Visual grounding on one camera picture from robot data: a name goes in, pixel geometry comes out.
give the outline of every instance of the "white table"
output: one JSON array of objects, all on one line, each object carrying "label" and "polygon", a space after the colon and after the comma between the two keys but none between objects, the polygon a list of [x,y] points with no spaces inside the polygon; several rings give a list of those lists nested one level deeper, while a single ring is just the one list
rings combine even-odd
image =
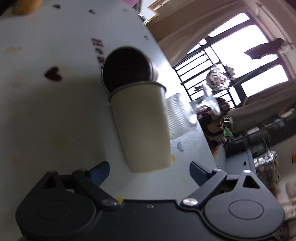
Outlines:
[{"label": "white table", "polygon": [[[15,210],[48,170],[70,174],[107,160],[110,175],[101,188],[110,195],[181,201],[198,187],[189,175],[191,161],[215,168],[198,126],[172,141],[175,158],[169,169],[129,171],[91,39],[102,40],[105,57],[122,45],[141,49],[158,66],[167,97],[185,93],[153,37],[125,3],[44,0],[32,15],[5,14],[0,31],[0,240],[20,237]],[[44,77],[53,66],[62,81]],[[183,152],[176,148],[179,141]]]}]

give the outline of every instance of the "white paper cup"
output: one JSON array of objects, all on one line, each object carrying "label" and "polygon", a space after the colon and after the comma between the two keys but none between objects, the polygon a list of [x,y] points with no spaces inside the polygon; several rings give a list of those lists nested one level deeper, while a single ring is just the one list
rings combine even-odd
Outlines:
[{"label": "white paper cup", "polygon": [[121,86],[110,96],[127,164],[132,172],[170,167],[166,88],[155,82]]}]

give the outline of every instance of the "metal screw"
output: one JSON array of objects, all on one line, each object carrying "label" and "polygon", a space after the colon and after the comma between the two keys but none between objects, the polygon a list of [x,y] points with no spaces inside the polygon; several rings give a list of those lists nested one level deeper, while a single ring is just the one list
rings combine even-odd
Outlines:
[{"label": "metal screw", "polygon": [[186,206],[194,206],[198,203],[198,201],[195,198],[185,198],[183,200],[183,204]]},{"label": "metal screw", "polygon": [[118,205],[118,202],[114,199],[104,199],[103,204],[107,207],[114,207]]},{"label": "metal screw", "polygon": [[55,5],[53,5],[53,7],[56,8],[56,9],[61,9],[61,5],[60,4],[55,4]]},{"label": "metal screw", "polygon": [[154,205],[153,205],[152,203],[148,203],[148,204],[146,205],[146,208],[154,208]]}]

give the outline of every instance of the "curtain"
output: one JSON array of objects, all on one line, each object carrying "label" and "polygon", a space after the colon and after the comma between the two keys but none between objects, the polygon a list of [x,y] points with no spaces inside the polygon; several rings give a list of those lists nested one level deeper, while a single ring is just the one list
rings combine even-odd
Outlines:
[{"label": "curtain", "polygon": [[211,31],[245,10],[240,0],[195,0],[165,18],[160,14],[147,27],[174,65]]},{"label": "curtain", "polygon": [[231,110],[233,133],[248,130],[296,102],[296,83],[287,81],[250,96],[245,106]]}]

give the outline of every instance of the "window frame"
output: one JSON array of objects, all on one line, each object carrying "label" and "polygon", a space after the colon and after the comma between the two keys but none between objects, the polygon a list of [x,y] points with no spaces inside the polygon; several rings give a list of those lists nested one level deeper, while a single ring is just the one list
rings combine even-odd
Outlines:
[{"label": "window frame", "polygon": [[[186,88],[185,84],[188,83],[189,81],[191,81],[192,79],[196,78],[196,77],[199,76],[200,74],[202,74],[202,73],[204,73],[204,72],[210,70],[211,67],[206,68],[205,70],[201,71],[201,72],[198,73],[198,74],[195,74],[194,76],[188,78],[188,79],[185,80],[185,81],[182,81],[181,78],[180,78],[181,75],[179,75],[178,72],[177,72],[179,69],[176,70],[176,68],[177,68],[180,64],[182,64],[182,63],[184,63],[185,61],[187,61],[188,59],[194,57],[196,54],[201,53],[202,51],[205,51],[205,49],[208,48],[208,47],[210,47],[210,48],[213,50],[213,48],[212,48],[212,45],[213,45],[213,44],[217,43],[218,41],[220,41],[220,40],[226,38],[227,36],[229,36],[229,35],[231,35],[231,34],[237,32],[237,31],[239,31],[239,30],[241,30],[241,29],[243,29],[243,28],[246,28],[246,27],[248,27],[248,26],[251,26],[251,25],[256,25],[256,26],[260,29],[260,31],[263,33],[263,35],[266,37],[266,39],[267,39],[269,42],[271,41],[271,39],[267,36],[267,34],[264,32],[264,30],[261,28],[261,26],[256,22],[256,20],[252,17],[252,15],[251,15],[250,13],[248,13],[248,12],[244,12],[244,13],[249,17],[249,20],[247,20],[247,21],[245,21],[245,22],[243,22],[243,23],[240,23],[240,24],[238,24],[238,25],[236,25],[236,26],[234,26],[234,27],[232,27],[232,28],[230,28],[230,29],[227,29],[226,31],[224,31],[224,32],[222,32],[222,33],[220,33],[220,34],[218,34],[218,35],[216,35],[216,36],[214,36],[214,37],[210,37],[209,35],[207,35],[207,37],[204,38],[204,39],[207,41],[207,43],[206,43],[205,45],[202,45],[202,46],[200,46],[198,49],[196,49],[196,50],[192,51],[191,53],[187,54],[182,60],[180,60],[179,62],[177,62],[177,63],[173,66],[173,69],[176,71],[176,73],[177,73],[177,75],[178,75],[178,77],[179,77],[179,79],[180,79],[180,81],[181,81],[181,85],[185,88],[185,91],[187,92],[187,95],[189,96],[189,98],[190,98],[191,101],[194,100],[194,99],[192,99],[191,96],[194,95],[194,94],[196,94],[196,93],[199,92],[199,91],[196,91],[196,92],[194,92],[193,94],[189,94],[188,90],[190,90],[191,88],[194,88],[195,86],[199,85],[199,84],[200,84],[201,82],[203,82],[204,80],[202,80],[201,82],[199,82],[199,83],[193,85],[193,86],[190,87],[190,88]],[[224,64],[222,63],[222,61],[220,60],[219,56],[218,56],[217,54],[216,54],[216,56],[218,57],[219,62],[217,62],[217,63],[213,63],[213,62],[211,61],[210,58],[209,58],[209,60],[210,60],[213,64],[216,64],[216,65],[217,65],[217,64],[222,64],[222,65],[224,65]],[[260,66],[260,67],[258,67],[257,69],[255,69],[255,70],[253,70],[253,71],[251,71],[251,72],[249,72],[249,73],[246,73],[245,75],[240,76],[239,78],[236,79],[236,82],[239,82],[239,84],[236,84],[236,85],[233,85],[233,86],[234,86],[234,88],[235,88],[235,90],[236,90],[236,92],[237,92],[237,95],[238,95],[239,98],[240,98],[241,103],[243,103],[243,102],[246,100],[246,98],[247,98],[247,96],[246,96],[246,94],[245,94],[245,92],[244,92],[244,90],[243,90],[241,84],[244,83],[244,82],[246,82],[246,81],[248,81],[248,80],[250,80],[250,79],[252,79],[252,78],[254,78],[255,76],[257,76],[257,75],[259,75],[259,74],[261,74],[261,73],[263,73],[263,72],[265,72],[265,71],[267,71],[267,70],[269,70],[269,69],[271,69],[271,68],[277,66],[277,65],[281,65],[281,66],[283,67],[283,69],[284,69],[284,71],[285,71],[285,73],[286,73],[288,79],[291,79],[290,72],[289,72],[289,70],[288,70],[288,68],[287,68],[287,66],[286,66],[286,64],[285,64],[285,62],[283,61],[283,59],[281,58],[281,56],[280,56],[279,54],[277,54],[277,56],[278,56],[278,58],[277,58],[276,60],[273,60],[273,61],[271,61],[271,62],[269,62],[269,63],[267,63],[267,64],[265,64],[265,65],[263,65],[263,66]],[[218,93],[221,92],[221,91],[213,91],[213,95],[216,95],[216,94],[218,94]],[[233,98],[232,98],[232,95],[231,95],[230,92],[229,92],[229,90],[227,90],[227,92],[228,92],[228,93],[226,93],[226,94],[229,94],[229,96],[231,97],[231,101],[232,101],[233,104],[234,104],[234,108],[239,107],[241,104],[236,105],[235,102],[234,102],[234,100],[233,100]]]}]

